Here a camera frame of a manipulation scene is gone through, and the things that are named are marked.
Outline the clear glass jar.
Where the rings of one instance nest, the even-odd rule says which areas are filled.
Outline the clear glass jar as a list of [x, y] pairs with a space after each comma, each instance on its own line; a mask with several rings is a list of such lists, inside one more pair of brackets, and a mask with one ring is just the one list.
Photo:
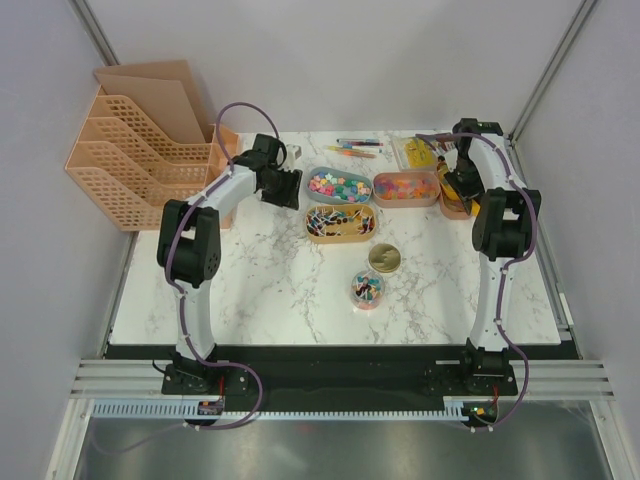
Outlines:
[[385, 293], [385, 282], [375, 270], [363, 270], [352, 279], [349, 296], [360, 310], [373, 310], [381, 303]]

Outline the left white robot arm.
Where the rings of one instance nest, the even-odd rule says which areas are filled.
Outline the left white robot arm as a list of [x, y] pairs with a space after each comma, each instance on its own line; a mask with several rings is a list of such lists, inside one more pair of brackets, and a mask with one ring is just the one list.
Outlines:
[[179, 336], [163, 394], [204, 395], [218, 385], [223, 372], [210, 359], [216, 347], [210, 293], [222, 260], [221, 221], [255, 193], [264, 203], [298, 210], [302, 172], [284, 168], [287, 156], [280, 139], [259, 134], [201, 192], [166, 202], [156, 258], [176, 295]]

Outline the tan tray of lollipops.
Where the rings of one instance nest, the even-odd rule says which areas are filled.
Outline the tan tray of lollipops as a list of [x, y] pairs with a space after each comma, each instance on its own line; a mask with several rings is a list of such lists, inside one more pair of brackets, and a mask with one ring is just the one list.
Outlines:
[[375, 211], [366, 204], [317, 205], [304, 217], [307, 236], [316, 244], [365, 242], [377, 226]]

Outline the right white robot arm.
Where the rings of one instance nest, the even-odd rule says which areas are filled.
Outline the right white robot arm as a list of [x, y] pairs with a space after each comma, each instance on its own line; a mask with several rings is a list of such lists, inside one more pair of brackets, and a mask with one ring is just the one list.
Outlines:
[[469, 393], [516, 395], [506, 316], [517, 266], [536, 248], [541, 194], [516, 173], [498, 123], [463, 118], [452, 138], [457, 158], [446, 181], [466, 210], [479, 205], [471, 233], [480, 261], [479, 297], [457, 377]]

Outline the pink tray of gummy candies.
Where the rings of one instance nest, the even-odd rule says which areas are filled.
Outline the pink tray of gummy candies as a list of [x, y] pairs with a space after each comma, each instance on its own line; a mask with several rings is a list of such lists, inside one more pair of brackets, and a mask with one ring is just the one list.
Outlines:
[[440, 183], [429, 171], [383, 172], [373, 179], [373, 200], [382, 208], [429, 207], [440, 194]]

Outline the grey tray of colourful candies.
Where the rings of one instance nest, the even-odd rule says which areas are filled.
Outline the grey tray of colourful candies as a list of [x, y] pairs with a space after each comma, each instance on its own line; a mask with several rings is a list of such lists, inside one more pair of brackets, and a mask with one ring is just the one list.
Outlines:
[[360, 204], [370, 201], [373, 185], [361, 175], [330, 167], [316, 167], [308, 173], [304, 190], [311, 200], [322, 204]]

